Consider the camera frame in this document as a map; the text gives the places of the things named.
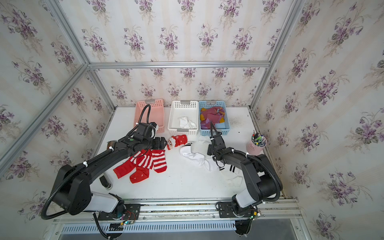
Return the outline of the red white striped sock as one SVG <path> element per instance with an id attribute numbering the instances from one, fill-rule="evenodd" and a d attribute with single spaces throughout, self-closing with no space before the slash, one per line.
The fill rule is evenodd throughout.
<path id="1" fill-rule="evenodd" d="M 142 150 L 129 157 L 128 161 L 139 170 L 154 170 L 156 173 L 163 173 L 168 168 L 165 150 Z"/>

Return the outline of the red santa christmas sock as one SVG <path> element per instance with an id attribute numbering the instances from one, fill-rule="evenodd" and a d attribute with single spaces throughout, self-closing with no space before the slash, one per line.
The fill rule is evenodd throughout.
<path id="1" fill-rule="evenodd" d="M 187 135 L 171 136 L 167 141 L 167 149 L 171 150 L 173 148 L 183 146 L 187 144 L 187 142 L 188 142 Z"/>

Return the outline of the white sock black stripes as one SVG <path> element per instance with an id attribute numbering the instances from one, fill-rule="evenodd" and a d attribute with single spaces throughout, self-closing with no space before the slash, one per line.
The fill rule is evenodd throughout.
<path id="1" fill-rule="evenodd" d="M 211 173 L 218 173 L 220 179 L 229 187 L 240 187 L 244 177 L 240 169 L 229 165 L 229 167 L 219 167 L 212 158 L 205 160 L 204 167 Z"/>

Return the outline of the purple striped sock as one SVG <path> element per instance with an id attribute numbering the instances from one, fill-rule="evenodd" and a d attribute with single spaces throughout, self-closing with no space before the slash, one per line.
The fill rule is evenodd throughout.
<path id="1" fill-rule="evenodd" d="M 202 108 L 200 113 L 200 127 L 202 130 L 210 129 L 213 125 L 225 123 L 226 112 L 223 107 Z"/>

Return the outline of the small white sock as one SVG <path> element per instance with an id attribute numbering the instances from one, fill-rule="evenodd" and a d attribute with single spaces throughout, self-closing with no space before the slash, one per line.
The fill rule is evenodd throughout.
<path id="1" fill-rule="evenodd" d="M 178 120 L 179 120 L 180 128 L 182 128 L 182 129 L 189 129 L 190 128 L 189 120 L 187 117 L 180 117 L 180 118 L 178 118 Z"/>

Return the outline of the white ankle sock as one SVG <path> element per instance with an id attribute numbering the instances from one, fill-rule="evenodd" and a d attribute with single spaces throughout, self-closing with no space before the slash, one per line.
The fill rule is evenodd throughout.
<path id="1" fill-rule="evenodd" d="M 209 144 L 210 138 L 208 136 L 200 136 L 197 141 L 189 142 L 181 147 L 180 154 L 196 167 L 209 170 L 209 159 L 211 159 L 207 154 Z"/>

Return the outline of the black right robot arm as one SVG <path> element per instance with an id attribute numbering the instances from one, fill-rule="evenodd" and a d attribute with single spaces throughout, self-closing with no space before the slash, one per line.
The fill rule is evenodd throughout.
<path id="1" fill-rule="evenodd" d="M 226 165 L 239 169 L 246 186 L 245 190 L 232 197 L 231 202 L 219 203 L 220 214 L 225 218 L 246 217 L 254 214 L 259 204 L 280 199 L 283 184 L 266 155 L 255 156 L 227 147 L 222 133 L 213 123 L 210 126 L 210 134 L 208 155 L 220 170 Z"/>

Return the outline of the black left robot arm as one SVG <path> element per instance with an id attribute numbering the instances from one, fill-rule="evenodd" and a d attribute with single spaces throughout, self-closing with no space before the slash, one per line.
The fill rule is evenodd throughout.
<path id="1" fill-rule="evenodd" d="M 65 165 L 57 173 L 50 196 L 41 210 L 41 218 L 50 220 L 64 214 L 104 212 L 121 219 L 126 212 L 124 200 L 115 194 L 91 191 L 91 184 L 120 161 L 142 154 L 158 146 L 157 124 L 146 120 L 118 141 L 110 141 L 107 150 L 75 166 Z"/>

